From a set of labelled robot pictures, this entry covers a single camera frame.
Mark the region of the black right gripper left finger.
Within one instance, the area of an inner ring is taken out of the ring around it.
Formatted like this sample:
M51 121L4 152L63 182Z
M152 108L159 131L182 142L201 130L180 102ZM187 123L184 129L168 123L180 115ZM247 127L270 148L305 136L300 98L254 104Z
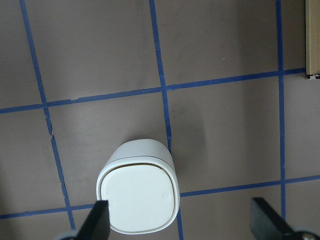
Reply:
M107 240L110 235L109 203L97 200L75 240Z

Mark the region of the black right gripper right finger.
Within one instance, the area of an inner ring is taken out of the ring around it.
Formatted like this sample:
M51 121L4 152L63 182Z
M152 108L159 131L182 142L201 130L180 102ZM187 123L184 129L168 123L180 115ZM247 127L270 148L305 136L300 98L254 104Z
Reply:
M256 240L303 240L262 197L250 200L250 230Z

